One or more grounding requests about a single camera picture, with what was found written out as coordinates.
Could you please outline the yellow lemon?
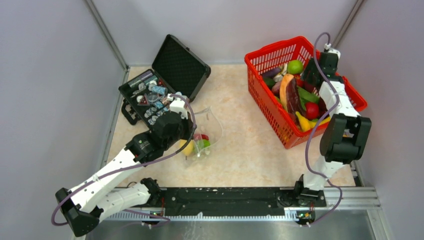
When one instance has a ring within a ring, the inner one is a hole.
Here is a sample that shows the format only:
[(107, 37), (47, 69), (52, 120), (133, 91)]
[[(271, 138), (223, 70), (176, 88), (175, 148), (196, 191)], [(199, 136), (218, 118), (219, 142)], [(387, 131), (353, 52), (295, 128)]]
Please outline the yellow lemon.
[[(181, 139), (179, 142), (179, 147), (183, 147), (186, 144), (187, 140)], [(181, 151), (184, 156), (189, 157), (191, 156), (195, 151), (195, 141), (190, 140), (189, 143), (186, 145), (186, 147)]]

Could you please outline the red plastic basket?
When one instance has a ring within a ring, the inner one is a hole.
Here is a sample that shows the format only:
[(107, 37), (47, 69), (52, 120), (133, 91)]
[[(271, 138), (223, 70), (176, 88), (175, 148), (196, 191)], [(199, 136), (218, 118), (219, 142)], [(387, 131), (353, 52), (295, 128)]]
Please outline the red plastic basket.
[[(312, 57), (320, 57), (311, 42), (304, 36), (296, 36), (266, 45), (258, 50), (247, 53), (244, 61), (247, 65), (248, 91), (269, 122), (280, 142), (286, 149), (290, 149), (309, 139), (311, 131), (303, 132), (297, 126), (295, 115), (288, 113), (280, 101), (264, 82), (262, 74), (276, 67), (280, 67), (292, 60), (300, 60), (304, 65)], [(339, 98), (336, 110), (347, 115), (358, 113), (367, 107), (365, 99), (356, 91), (344, 76), (342, 81), (323, 83), (314, 89), (315, 95), (324, 94), (323, 98), (332, 106)]]

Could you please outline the green starfruit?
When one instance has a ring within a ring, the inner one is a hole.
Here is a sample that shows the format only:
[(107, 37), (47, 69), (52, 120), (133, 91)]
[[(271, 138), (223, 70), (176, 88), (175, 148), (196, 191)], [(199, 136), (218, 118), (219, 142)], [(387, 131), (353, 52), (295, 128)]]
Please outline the green starfruit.
[(210, 143), (210, 141), (209, 140), (207, 140), (207, 139), (201, 139), (201, 140), (199, 140), (198, 142), (197, 142), (197, 148), (200, 150), (200, 151), (202, 151), (203, 149), (205, 149), (205, 148), (208, 148), (208, 147), (210, 147), (211, 146), (211, 143)]

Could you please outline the clear zip top bag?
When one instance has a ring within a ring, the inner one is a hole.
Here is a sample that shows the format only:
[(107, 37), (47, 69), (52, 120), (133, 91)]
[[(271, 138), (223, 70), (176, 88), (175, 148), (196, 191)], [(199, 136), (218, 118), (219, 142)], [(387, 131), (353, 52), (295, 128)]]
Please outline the clear zip top bag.
[(221, 122), (211, 106), (194, 113), (197, 128), (188, 146), (181, 152), (190, 164), (212, 156), (217, 143), (223, 135)]

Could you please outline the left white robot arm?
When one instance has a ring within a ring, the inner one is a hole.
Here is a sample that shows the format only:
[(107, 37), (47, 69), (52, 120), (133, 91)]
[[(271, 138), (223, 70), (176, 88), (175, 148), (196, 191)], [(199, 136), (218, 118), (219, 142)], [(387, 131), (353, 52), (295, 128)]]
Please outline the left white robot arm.
[(169, 159), (183, 150), (164, 156), (164, 152), (179, 140), (185, 140), (184, 147), (193, 138), (197, 128), (194, 113), (167, 111), (159, 116), (150, 130), (135, 135), (118, 155), (90, 178), (79, 185), (61, 188), (55, 193), (55, 207), (51, 223), (56, 213), (65, 218), (75, 237), (91, 232), (104, 219), (134, 205), (146, 204), (154, 207), (160, 202), (160, 193), (154, 188), (139, 182), (131, 188), (117, 192), (112, 190), (123, 180), (141, 168)]

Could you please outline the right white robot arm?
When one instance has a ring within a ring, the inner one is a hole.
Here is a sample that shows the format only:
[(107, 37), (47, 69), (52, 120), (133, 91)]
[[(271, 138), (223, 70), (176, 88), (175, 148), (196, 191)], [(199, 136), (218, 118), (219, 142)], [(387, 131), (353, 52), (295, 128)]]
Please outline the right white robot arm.
[(307, 166), (307, 173), (299, 180), (300, 188), (293, 192), (299, 206), (320, 199), (327, 180), (362, 157), (371, 130), (372, 121), (353, 107), (345, 81), (336, 74), (338, 61), (337, 53), (321, 52), (319, 58), (311, 58), (303, 74), (306, 83), (318, 90), (330, 119), (320, 140), (318, 160)]

